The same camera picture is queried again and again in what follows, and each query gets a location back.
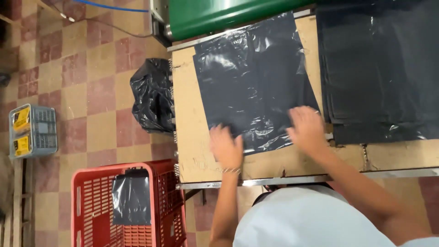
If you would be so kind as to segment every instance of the blue hose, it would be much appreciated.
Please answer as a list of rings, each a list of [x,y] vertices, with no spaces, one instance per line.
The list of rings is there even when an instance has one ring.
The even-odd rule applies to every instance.
[[[87,0],[73,0],[76,2],[80,2],[83,4],[89,4],[89,5],[93,5],[96,7],[102,7],[102,8],[107,8],[107,9],[115,9],[115,10],[123,10],[123,11],[133,11],[133,12],[149,12],[148,10],[143,10],[143,9],[127,9],[127,8],[119,8],[119,7],[114,7],[114,6],[108,6],[108,5],[104,5],[104,4],[97,4],[94,2],[90,2]]]

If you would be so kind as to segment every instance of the wooden table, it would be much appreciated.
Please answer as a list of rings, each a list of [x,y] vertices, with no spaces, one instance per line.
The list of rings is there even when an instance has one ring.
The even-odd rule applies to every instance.
[[[320,111],[323,111],[316,18],[314,15],[297,18],[296,26],[305,51],[306,71]],[[182,189],[218,187],[220,183],[217,181],[221,180],[220,164],[209,151],[209,130],[192,59],[194,54],[194,47],[172,52],[176,113],[174,135],[179,161],[176,167],[179,168],[177,172],[180,174],[181,182],[177,187]],[[439,140],[368,144],[367,147],[346,145],[332,150],[349,165],[367,172],[371,177],[418,177],[439,174]],[[246,156],[242,179],[247,181],[242,185],[330,180],[328,176],[320,174],[325,174],[324,170],[299,152],[296,146],[291,145]]]

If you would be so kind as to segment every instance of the yellow package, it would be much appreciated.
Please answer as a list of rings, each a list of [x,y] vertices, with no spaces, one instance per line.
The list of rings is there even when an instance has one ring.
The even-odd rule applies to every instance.
[[[27,154],[31,151],[29,136],[23,136],[14,141],[15,156]]]
[[[13,114],[12,122],[15,131],[29,128],[29,110],[30,107],[26,107]]]

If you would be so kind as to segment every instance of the green machine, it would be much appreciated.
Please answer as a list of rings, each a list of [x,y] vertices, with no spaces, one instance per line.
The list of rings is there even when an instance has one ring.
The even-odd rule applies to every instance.
[[[234,27],[295,8],[315,0],[168,0],[169,23],[164,34],[184,40]]]

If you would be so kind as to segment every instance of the person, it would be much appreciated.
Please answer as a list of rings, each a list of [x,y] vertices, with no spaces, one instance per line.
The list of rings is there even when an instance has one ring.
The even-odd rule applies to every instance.
[[[281,188],[259,197],[238,223],[243,141],[219,125],[210,131],[210,149],[223,169],[210,247],[439,246],[409,209],[332,152],[316,110],[301,106],[289,115],[292,143],[324,168],[345,198],[330,186]]]

